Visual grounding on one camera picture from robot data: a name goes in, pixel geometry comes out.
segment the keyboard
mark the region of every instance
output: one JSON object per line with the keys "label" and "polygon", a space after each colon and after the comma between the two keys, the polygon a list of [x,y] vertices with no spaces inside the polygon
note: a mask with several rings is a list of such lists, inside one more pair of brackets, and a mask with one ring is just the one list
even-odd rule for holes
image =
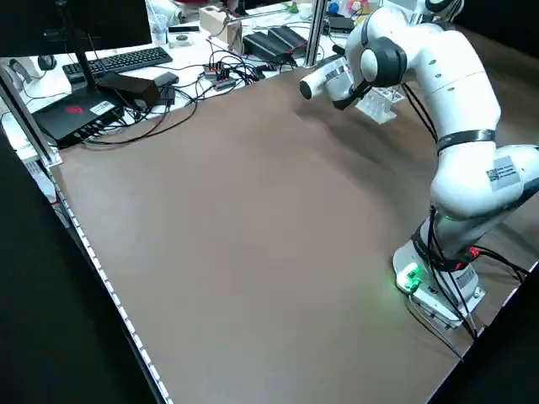
{"label": "keyboard", "polygon": [[[88,61],[88,63],[93,76],[95,78],[100,78],[107,72],[128,72],[131,70],[142,69],[143,67],[169,63],[170,61],[172,61],[172,57],[170,57],[170,55],[162,48],[156,47],[104,57],[99,60]],[[83,69],[81,69],[78,63],[65,65],[61,68],[71,84],[77,84],[84,81]]]}

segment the monitor stand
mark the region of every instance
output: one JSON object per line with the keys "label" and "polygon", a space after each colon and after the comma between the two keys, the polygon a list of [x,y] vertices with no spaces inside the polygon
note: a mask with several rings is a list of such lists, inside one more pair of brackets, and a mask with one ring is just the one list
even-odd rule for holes
{"label": "monitor stand", "polygon": [[109,125],[111,119],[120,119],[124,104],[119,97],[97,88],[79,33],[67,8],[67,0],[55,0],[55,3],[86,82],[72,86],[71,94],[33,113],[33,116],[49,140],[63,148],[94,135],[100,125]]}

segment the metal pole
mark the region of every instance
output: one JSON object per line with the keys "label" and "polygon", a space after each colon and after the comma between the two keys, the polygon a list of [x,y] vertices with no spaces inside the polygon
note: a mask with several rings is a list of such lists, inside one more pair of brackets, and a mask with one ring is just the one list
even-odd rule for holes
{"label": "metal pole", "polygon": [[73,52],[75,52],[78,64],[83,71],[84,78],[86,79],[86,85],[88,88],[96,88],[95,79],[90,71],[90,65],[88,63],[86,53],[84,53],[83,44],[79,38],[77,28],[73,23],[71,13],[67,8],[67,0],[56,0],[56,8],[58,8],[58,11],[60,12],[62,22],[64,23],[64,29],[67,31],[67,37],[69,38],[70,45],[73,48]]}
{"label": "metal pole", "polygon": [[328,0],[316,0],[314,3],[311,30],[309,31],[309,40],[307,42],[307,53],[305,54],[305,63],[303,64],[305,67],[312,67],[317,61],[318,45],[320,44],[320,35],[322,34],[326,4],[328,4]]}

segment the cable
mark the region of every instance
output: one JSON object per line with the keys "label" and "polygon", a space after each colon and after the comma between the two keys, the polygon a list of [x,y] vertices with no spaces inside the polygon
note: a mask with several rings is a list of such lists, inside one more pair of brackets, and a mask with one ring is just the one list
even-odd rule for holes
{"label": "cable", "polygon": [[[303,25],[295,25],[295,24],[307,24],[307,27],[303,26]],[[280,27],[282,27],[284,25],[287,26],[287,27],[290,27],[290,28],[309,29],[309,25],[311,25],[311,24],[312,24],[311,21],[293,21],[293,22],[284,23],[284,24],[281,24],[281,25],[267,25],[267,26],[256,25],[256,26],[252,27],[251,29],[253,31],[256,31],[256,30],[259,30],[259,29],[280,28]]]}
{"label": "cable", "polygon": [[[446,338],[446,336],[442,333],[442,331],[440,331],[438,329],[438,327],[433,323],[431,322],[422,312],[420,309],[418,309],[417,305],[414,303],[414,301],[412,300],[412,296],[411,295],[408,295],[408,302],[409,302],[409,305],[405,305],[406,308],[408,309],[408,311],[410,312],[410,314],[421,324],[423,325],[427,330],[429,330],[435,337],[438,337],[461,361],[463,361],[463,357],[462,357],[462,354],[460,352],[458,352],[458,349],[456,349],[455,345],[453,345],[449,339]],[[419,314],[419,316],[429,325],[429,327],[427,327],[424,323],[422,323],[422,321],[420,321],[420,319],[418,319],[418,317],[416,317],[412,311],[410,310],[410,305],[413,307],[413,309],[415,310],[415,312],[417,314]]]}
{"label": "cable", "polygon": [[408,86],[408,84],[406,84],[406,83],[403,84],[403,91],[404,91],[404,95],[406,95],[406,98],[410,102],[410,105],[412,105],[412,108],[414,109],[414,111],[418,115],[418,117],[421,119],[421,122],[423,122],[423,125],[425,126],[425,128],[427,128],[427,130],[429,131],[429,133],[432,136],[433,140],[435,142],[438,142],[438,136],[436,134],[436,129],[434,127],[434,124],[432,124],[432,126],[427,124],[427,121],[424,119],[423,115],[419,112],[418,107],[415,105],[414,101],[412,101],[412,99],[410,97],[410,94],[412,94],[414,96],[414,99],[418,100],[419,107],[426,113],[427,120],[429,120],[429,122],[432,123],[432,120],[430,119],[429,114],[427,114],[426,110],[424,109],[424,106],[421,104],[419,99],[415,96],[414,92]]}
{"label": "cable", "polygon": [[210,34],[210,36],[208,37],[209,39],[214,38],[214,37],[219,36],[220,34],[222,34],[222,32],[227,28],[227,25],[232,21],[232,19],[230,18],[231,13],[230,13],[230,10],[228,8],[221,7],[218,11],[223,12],[225,14],[225,18],[222,20],[221,30],[217,34]]}
{"label": "cable", "polygon": [[[95,50],[95,46],[93,46],[92,36],[90,34],[87,34],[87,37],[88,37],[88,40],[90,41],[90,45],[92,46],[92,51],[93,51],[93,54],[95,55],[96,61],[99,62],[104,72],[109,72],[109,70],[105,67],[103,61],[99,57],[98,52]],[[127,102],[127,100],[121,95],[121,93],[116,88],[113,88],[113,90],[115,91],[116,95],[122,100],[122,102],[125,104],[126,107],[128,107],[132,111],[138,111],[137,108],[133,107],[130,103]],[[132,115],[131,117],[133,118],[134,121],[136,121],[135,115]]]}
{"label": "cable", "polygon": [[462,315],[461,311],[458,310],[458,307],[453,303],[453,300],[450,299],[449,295],[447,295],[444,288],[441,286],[440,281],[438,280],[438,275],[436,274],[436,269],[432,266],[432,242],[433,242],[433,235],[434,235],[434,222],[435,222],[435,213],[436,209],[433,205],[430,206],[430,214],[429,214],[429,232],[427,236],[427,264],[429,265],[430,272],[433,275],[433,278],[435,279],[436,284],[438,285],[438,288],[440,289],[441,293],[444,295],[448,303],[451,305],[453,310],[455,311],[456,315],[459,317],[459,319],[462,321],[462,325],[464,328],[468,331],[470,336],[475,340],[476,336],[473,332],[473,330],[470,328],[470,324],[466,321],[466,318]]}
{"label": "cable", "polygon": [[30,78],[33,78],[34,80],[41,80],[43,77],[45,77],[45,74],[47,74],[48,72],[49,72],[48,70],[45,70],[43,74],[41,75],[41,77],[30,76]]}
{"label": "cable", "polygon": [[158,135],[160,132],[152,133],[155,129],[162,124],[162,122],[167,117],[168,110],[161,116],[161,119],[150,129],[148,130],[144,135],[140,135],[137,137],[133,137],[130,139],[127,139],[125,141],[96,141],[96,140],[85,140],[85,143],[90,143],[93,145],[100,145],[100,146],[121,146],[121,145],[128,145],[130,143],[134,143],[135,141],[139,141],[141,139],[147,139],[148,137],[152,137],[155,135]]}
{"label": "cable", "polygon": [[359,18],[359,17],[361,17],[363,15],[363,6],[361,6],[357,10],[355,10],[354,13],[352,15],[350,15],[350,18],[354,17],[357,13],[360,14],[360,15],[357,16],[357,18]]}
{"label": "cable", "polygon": [[500,261],[501,263],[504,263],[511,269],[513,269],[517,274],[524,274],[529,275],[530,271],[527,271],[526,269],[520,267],[519,265],[516,265],[512,262],[510,262],[507,258],[505,258],[503,255],[495,252],[494,250],[491,250],[490,248],[481,247],[481,246],[475,246],[480,252],[481,255],[484,255],[486,257],[490,257],[492,259],[495,259],[497,261]]}
{"label": "cable", "polygon": [[[440,244],[438,243],[438,238],[436,237],[436,233],[433,231],[432,232],[432,238],[434,239],[434,242],[435,242],[435,245],[436,245],[436,248],[438,248],[438,252],[440,253],[440,256],[441,256],[441,259],[443,259],[444,261],[446,260],[446,257],[444,257],[444,252],[442,251],[441,247],[440,247]],[[477,327],[475,326],[475,321],[473,320],[472,318],[472,314],[470,313],[470,311],[468,310],[468,304],[466,303],[466,301],[464,300],[464,297],[462,296],[462,293],[461,293],[461,290],[460,288],[458,287],[458,285],[456,284],[456,281],[455,281],[455,277],[453,276],[453,274],[451,272],[447,272],[447,275],[449,276],[449,278],[451,279],[451,282],[453,283],[453,286],[455,287],[455,290],[456,292],[458,293],[460,299],[461,299],[461,302],[462,302],[462,305],[464,306],[464,310],[466,310],[466,314],[467,314],[467,319],[470,320],[471,324],[472,324],[472,330],[473,330],[473,333],[475,334],[475,336],[477,337],[478,335],[478,329]]]}
{"label": "cable", "polygon": [[[27,107],[28,104],[30,104],[32,101],[34,101],[34,100],[33,100],[33,99],[29,99],[28,101],[26,101],[26,102],[24,103],[24,106]],[[0,125],[2,124],[3,117],[4,117],[5,115],[7,115],[7,114],[13,114],[13,112],[11,112],[11,111],[6,111],[6,112],[2,113],[2,115],[0,115]]]}
{"label": "cable", "polygon": [[318,47],[322,50],[322,57],[320,60],[323,61],[326,58],[326,51],[323,49],[323,46],[318,45]]}
{"label": "cable", "polygon": [[58,94],[52,94],[52,95],[44,95],[42,97],[33,97],[31,95],[29,95],[27,92],[26,92],[26,88],[24,87],[24,83],[23,83],[23,92],[24,94],[26,95],[26,97],[30,98],[30,99],[45,99],[45,98],[51,98],[51,97],[56,97],[57,95],[68,95],[69,93],[58,93]]}
{"label": "cable", "polygon": [[191,67],[204,67],[204,65],[201,65],[201,64],[198,64],[198,65],[189,65],[189,66],[184,66],[184,67],[180,67],[180,68],[176,68],[176,67],[166,67],[166,66],[152,66],[152,67],[157,67],[159,69],[165,69],[165,70],[174,70],[175,72],[181,72],[185,69],[190,69]]}
{"label": "cable", "polygon": [[427,118],[427,120],[429,121],[429,124],[430,124],[430,127],[432,128],[432,131],[435,133],[436,135],[436,126],[435,126],[435,123],[432,121],[432,119],[430,118],[430,115],[429,113],[427,112],[427,109],[423,106],[423,103],[421,103],[421,100],[418,98],[417,95],[415,95],[414,91],[412,90],[412,88],[410,88],[410,86],[407,84],[407,83],[404,83],[403,86],[410,92],[410,94],[412,94],[412,97],[414,98],[415,102],[419,104],[419,107],[421,108],[421,110],[423,111],[425,117]]}

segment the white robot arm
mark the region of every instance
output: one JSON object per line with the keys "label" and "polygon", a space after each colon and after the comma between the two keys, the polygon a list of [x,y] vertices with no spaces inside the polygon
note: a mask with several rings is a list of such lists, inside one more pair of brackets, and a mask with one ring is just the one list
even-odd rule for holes
{"label": "white robot arm", "polygon": [[[466,37],[440,24],[411,24],[398,8],[372,13],[350,34],[345,58],[305,77],[300,89],[307,98],[325,89],[344,109],[371,87],[410,81],[423,90],[438,136],[439,163],[430,187],[436,213],[395,252],[393,267],[405,293],[410,271],[423,269],[427,276],[414,299],[458,327],[484,296],[472,246],[539,191],[539,146],[497,148],[500,107]],[[428,248],[430,232],[435,250]]]}

